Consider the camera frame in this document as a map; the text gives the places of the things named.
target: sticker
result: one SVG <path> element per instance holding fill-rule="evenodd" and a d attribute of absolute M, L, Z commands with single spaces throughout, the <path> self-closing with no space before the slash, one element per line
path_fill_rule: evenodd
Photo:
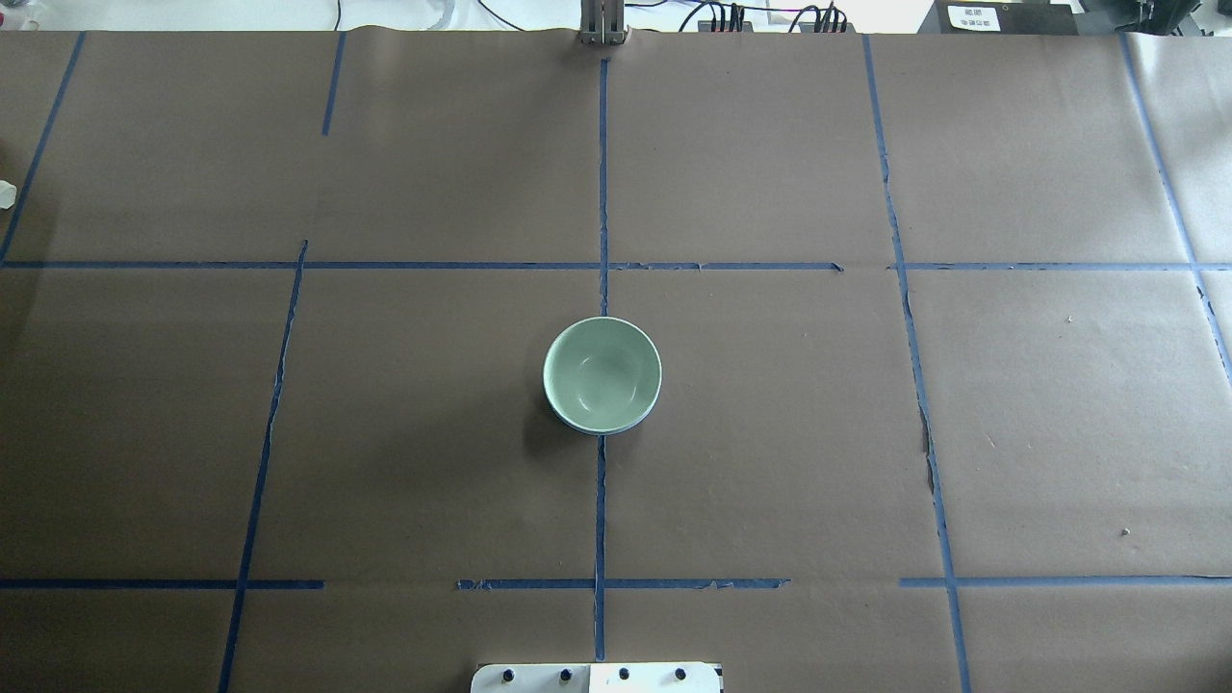
<path fill-rule="evenodd" d="M 1000 31 L 997 7 L 960 7 L 950 5 L 950 26 L 967 31 Z"/>

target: metal bracket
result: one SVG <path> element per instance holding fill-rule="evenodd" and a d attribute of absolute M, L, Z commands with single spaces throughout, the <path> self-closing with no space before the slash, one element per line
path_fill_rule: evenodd
<path fill-rule="evenodd" d="M 620 46 L 627 36 L 625 0 L 582 0 L 582 28 L 578 38 L 583 43 Z"/>
<path fill-rule="evenodd" d="M 471 693 L 722 693 L 721 671 L 702 662 L 487 665 Z"/>

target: white object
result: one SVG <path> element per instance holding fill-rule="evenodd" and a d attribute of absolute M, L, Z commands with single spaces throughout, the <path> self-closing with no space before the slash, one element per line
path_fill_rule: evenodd
<path fill-rule="evenodd" d="M 0 180 L 0 210 L 12 207 L 17 201 L 17 186 L 7 180 Z"/>
<path fill-rule="evenodd" d="M 38 31 L 43 6 L 39 2 L 27 2 L 16 7 L 0 5 L 0 31 Z"/>
<path fill-rule="evenodd" d="M 950 26 L 967 31 L 1000 31 L 997 7 L 960 7 L 950 5 Z"/>
<path fill-rule="evenodd" d="M 471 693 L 722 693 L 718 672 L 705 662 L 487 665 Z"/>

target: white mounting plate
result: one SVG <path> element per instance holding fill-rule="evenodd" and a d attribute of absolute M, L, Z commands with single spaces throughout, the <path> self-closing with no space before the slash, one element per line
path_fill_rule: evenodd
<path fill-rule="evenodd" d="M 676 670 L 685 678 L 676 678 Z M 569 681 L 561 672 L 569 670 Z M 621 678 L 621 670 L 628 678 Z M 505 671 L 514 673 L 505 681 Z M 703 662 L 487 665 L 471 678 L 471 693 L 722 693 L 723 677 Z"/>

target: black box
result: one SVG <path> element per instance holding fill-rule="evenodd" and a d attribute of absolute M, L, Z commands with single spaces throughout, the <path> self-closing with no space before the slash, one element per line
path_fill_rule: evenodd
<path fill-rule="evenodd" d="M 1069 5 L 947 2 L 939 0 L 918 33 L 1047 33 L 1078 36 Z"/>

